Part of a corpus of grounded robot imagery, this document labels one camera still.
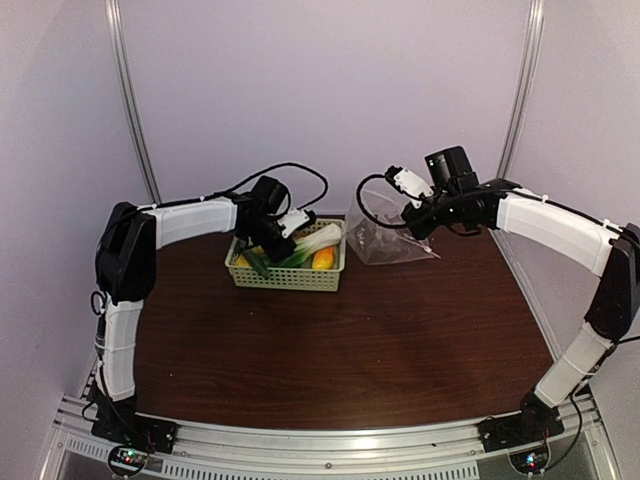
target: basket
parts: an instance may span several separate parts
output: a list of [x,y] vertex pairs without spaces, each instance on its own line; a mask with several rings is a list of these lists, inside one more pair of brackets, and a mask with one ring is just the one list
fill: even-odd
[[275,288],[281,290],[307,290],[317,292],[337,292],[340,283],[340,272],[344,270],[346,236],[344,221],[334,218],[319,218],[316,223],[302,230],[312,233],[322,227],[336,223],[342,229],[342,239],[337,245],[338,252],[331,270],[312,270],[310,268],[269,268],[269,278],[261,277],[251,267],[236,266],[238,257],[238,239],[234,237],[224,264],[229,269],[236,287]]

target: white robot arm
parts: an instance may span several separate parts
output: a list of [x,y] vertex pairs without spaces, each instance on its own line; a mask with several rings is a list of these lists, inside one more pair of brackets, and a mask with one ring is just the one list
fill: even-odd
[[164,205],[114,207],[96,252],[96,294],[102,305],[96,311],[98,375],[90,395],[98,406],[94,435],[139,448],[153,442],[156,451],[171,452],[176,425],[135,415],[136,331],[155,284],[156,251],[187,238],[234,230],[277,262],[293,253],[291,234],[315,221],[308,210],[277,214],[288,197],[284,185],[262,176],[242,195],[226,191]]
[[[384,175],[365,178],[356,198],[374,223],[393,229],[408,228],[424,239],[439,226],[470,236],[480,226],[499,229],[538,242],[565,255],[600,277],[595,298],[576,339],[521,402],[521,413],[490,418],[479,425],[486,451],[512,448],[562,433],[556,407],[597,371],[628,332],[640,308],[640,228],[600,222],[534,195],[504,179],[480,184],[462,147],[425,158],[433,188],[417,185],[415,174],[390,167]],[[361,201],[364,185],[385,179],[410,201],[403,224],[387,224],[368,212]],[[464,232],[454,229],[462,225]]]

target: white wall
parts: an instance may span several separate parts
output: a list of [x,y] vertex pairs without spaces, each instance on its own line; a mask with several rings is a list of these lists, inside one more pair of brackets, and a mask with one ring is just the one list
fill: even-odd
[[[368,173],[464,144],[497,170],[529,1],[131,0],[122,17],[164,200],[281,161],[326,173],[345,211]],[[294,203],[317,191],[282,177]]]
[[100,0],[0,3],[0,479],[34,478],[87,371],[93,252],[147,201]]
[[[509,177],[617,223],[640,223],[640,5],[546,2],[526,121]],[[597,279],[543,247],[510,238],[562,348]],[[636,323],[632,333],[640,334]],[[623,477],[640,471],[640,344],[621,346],[592,382]]]

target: wooden table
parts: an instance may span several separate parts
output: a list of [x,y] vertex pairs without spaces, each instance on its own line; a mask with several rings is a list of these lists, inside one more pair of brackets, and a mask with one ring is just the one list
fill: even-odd
[[139,411],[263,428],[369,428],[498,414],[551,365],[488,233],[432,241],[441,260],[368,267],[336,293],[239,289],[231,237],[158,252],[140,319]]

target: plastic bag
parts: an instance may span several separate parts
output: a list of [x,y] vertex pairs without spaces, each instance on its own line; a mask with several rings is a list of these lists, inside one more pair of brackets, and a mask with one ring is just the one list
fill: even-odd
[[[371,189],[362,191],[362,202],[369,212],[386,223],[402,223],[400,212],[407,198],[382,194]],[[408,229],[391,230],[376,225],[360,210],[355,197],[346,218],[347,242],[366,265],[412,262],[425,258],[440,258],[428,240],[416,240]]]

